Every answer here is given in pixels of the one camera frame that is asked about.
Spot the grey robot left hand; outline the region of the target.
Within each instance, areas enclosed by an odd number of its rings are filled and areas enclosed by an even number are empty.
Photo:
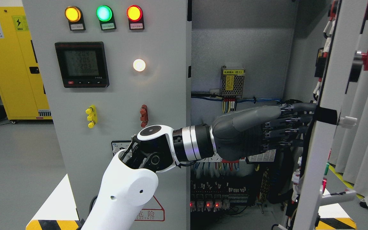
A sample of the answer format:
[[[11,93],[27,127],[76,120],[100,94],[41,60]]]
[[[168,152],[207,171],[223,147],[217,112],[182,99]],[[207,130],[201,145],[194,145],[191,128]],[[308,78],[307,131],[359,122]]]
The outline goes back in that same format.
[[[211,125],[215,153],[224,160],[302,146],[298,140],[308,132],[314,103],[261,106],[230,112],[216,118]]]

